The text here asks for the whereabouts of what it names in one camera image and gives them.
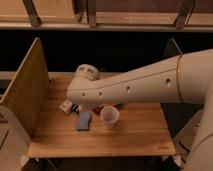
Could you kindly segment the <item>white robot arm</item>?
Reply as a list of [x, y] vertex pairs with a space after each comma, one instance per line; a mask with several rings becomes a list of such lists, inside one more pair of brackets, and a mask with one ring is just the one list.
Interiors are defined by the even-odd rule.
[[69, 84], [77, 104], [156, 102], [202, 104], [203, 114], [184, 171], [213, 171], [213, 49], [177, 55], [113, 77], [83, 64]]

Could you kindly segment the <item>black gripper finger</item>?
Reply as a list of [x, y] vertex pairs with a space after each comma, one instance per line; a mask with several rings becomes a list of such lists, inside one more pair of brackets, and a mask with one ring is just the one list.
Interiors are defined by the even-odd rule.
[[84, 106], [79, 105], [79, 112], [82, 112], [82, 111], [83, 111], [83, 109], [84, 109]]
[[76, 112], [77, 109], [78, 109], [78, 105], [77, 104], [72, 105], [71, 111]]

